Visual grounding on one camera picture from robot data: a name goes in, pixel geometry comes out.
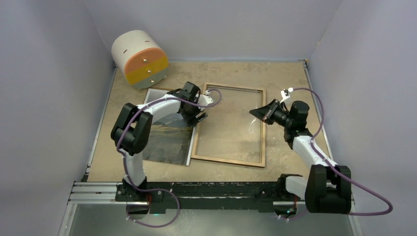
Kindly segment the mountain landscape photo print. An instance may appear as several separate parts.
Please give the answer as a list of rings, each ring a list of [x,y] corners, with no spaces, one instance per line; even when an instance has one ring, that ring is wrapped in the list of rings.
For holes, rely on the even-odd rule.
[[[173,113],[154,121],[143,150],[143,159],[153,162],[188,166],[194,129],[187,126],[181,114]]]

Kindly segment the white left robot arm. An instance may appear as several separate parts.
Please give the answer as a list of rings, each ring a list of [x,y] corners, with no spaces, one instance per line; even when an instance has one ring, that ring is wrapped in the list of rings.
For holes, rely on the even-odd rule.
[[[202,92],[191,82],[186,82],[183,88],[168,91],[154,101],[123,105],[111,131],[111,139],[122,156],[125,171],[123,180],[129,185],[129,197],[141,201],[147,194],[147,188],[143,185],[146,181],[143,150],[149,142],[152,125],[168,115],[180,114],[187,126],[195,127],[207,117],[204,109],[216,105],[209,90]]]

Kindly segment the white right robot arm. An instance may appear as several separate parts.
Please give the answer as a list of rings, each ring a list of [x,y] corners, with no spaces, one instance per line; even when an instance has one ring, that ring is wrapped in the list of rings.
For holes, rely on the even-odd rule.
[[[249,113],[265,124],[279,124],[284,128],[284,140],[310,168],[309,176],[282,174],[277,185],[277,196],[288,200],[293,195],[303,199],[310,213],[348,214],[351,211],[351,183],[340,176],[350,177],[347,166],[332,161],[312,140],[306,127],[310,107],[295,101],[289,110],[278,100],[252,109]]]

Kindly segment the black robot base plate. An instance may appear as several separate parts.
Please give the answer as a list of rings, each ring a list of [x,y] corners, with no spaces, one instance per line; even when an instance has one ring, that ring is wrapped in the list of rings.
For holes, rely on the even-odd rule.
[[[302,199],[284,189],[280,180],[255,182],[144,182],[145,192],[136,191],[123,181],[116,185],[115,200],[133,205],[147,203],[151,214],[168,209],[281,211],[288,205],[294,212]]]

